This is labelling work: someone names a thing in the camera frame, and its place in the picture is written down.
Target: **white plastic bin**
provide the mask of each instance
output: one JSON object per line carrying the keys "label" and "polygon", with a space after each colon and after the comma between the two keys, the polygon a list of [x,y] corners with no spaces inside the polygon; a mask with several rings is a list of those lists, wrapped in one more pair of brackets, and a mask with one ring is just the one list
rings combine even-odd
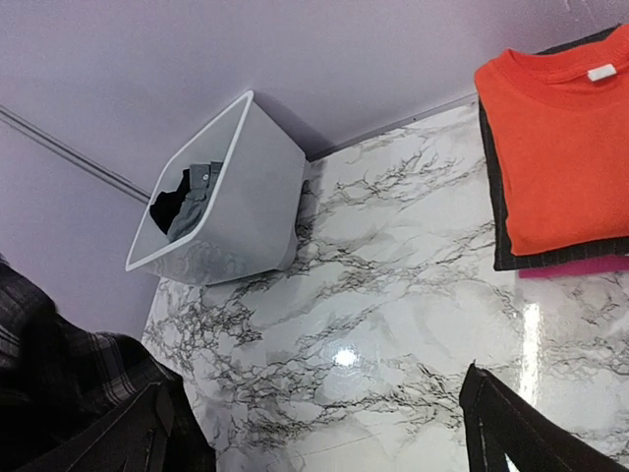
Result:
{"label": "white plastic bin", "polygon": [[[191,164],[223,162],[193,232],[170,243],[148,208],[174,191]],[[295,218],[309,165],[304,152],[248,91],[177,152],[162,170],[127,257],[127,270],[194,285],[284,269],[295,259]]]}

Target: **gray fabric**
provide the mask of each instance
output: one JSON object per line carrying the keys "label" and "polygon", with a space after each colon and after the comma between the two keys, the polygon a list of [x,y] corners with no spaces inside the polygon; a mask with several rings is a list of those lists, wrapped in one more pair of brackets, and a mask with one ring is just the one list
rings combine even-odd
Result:
{"label": "gray fabric", "polygon": [[190,192],[186,194],[186,199],[166,234],[171,243],[183,238],[197,227],[205,214],[222,167],[222,162],[190,166]]}

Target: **folded t-shirt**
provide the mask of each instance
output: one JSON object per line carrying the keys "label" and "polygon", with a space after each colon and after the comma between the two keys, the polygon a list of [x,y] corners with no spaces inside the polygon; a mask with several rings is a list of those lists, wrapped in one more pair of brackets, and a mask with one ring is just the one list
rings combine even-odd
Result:
{"label": "folded t-shirt", "polygon": [[[618,73],[591,80],[605,64]],[[507,50],[477,71],[514,255],[629,236],[627,70],[629,26],[551,55]]]}
{"label": "folded t-shirt", "polygon": [[[580,44],[600,41],[608,37],[613,31],[614,28],[604,29],[576,41],[554,46],[540,54],[554,54],[559,51],[571,49]],[[506,230],[508,212],[504,200],[502,176],[495,151],[493,135],[486,118],[485,108],[481,102],[479,103],[479,108],[481,134],[485,149],[487,175],[489,178],[489,195],[495,220],[495,254],[493,264],[495,270],[556,266],[570,261],[579,261],[610,254],[623,255],[629,253],[629,238],[612,238],[577,244],[531,256],[514,256],[511,253],[511,240]]]}

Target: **plaid shirt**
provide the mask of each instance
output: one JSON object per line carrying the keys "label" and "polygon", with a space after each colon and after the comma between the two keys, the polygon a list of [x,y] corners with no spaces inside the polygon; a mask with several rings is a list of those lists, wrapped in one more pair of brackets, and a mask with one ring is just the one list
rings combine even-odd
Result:
{"label": "plaid shirt", "polygon": [[68,323],[0,255],[0,470],[28,463],[154,383],[167,384],[175,416],[164,470],[215,471],[181,377],[131,337]]}

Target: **lavender wall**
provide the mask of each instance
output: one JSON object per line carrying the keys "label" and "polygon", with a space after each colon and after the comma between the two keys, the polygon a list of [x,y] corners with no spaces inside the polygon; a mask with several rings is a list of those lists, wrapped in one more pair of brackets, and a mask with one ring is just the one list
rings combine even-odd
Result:
{"label": "lavender wall", "polygon": [[242,91],[310,154],[473,91],[503,48],[629,19],[626,0],[22,0],[0,103],[146,189]]}
{"label": "lavender wall", "polygon": [[157,278],[126,273],[143,206],[0,125],[0,252],[90,330],[142,334]]}

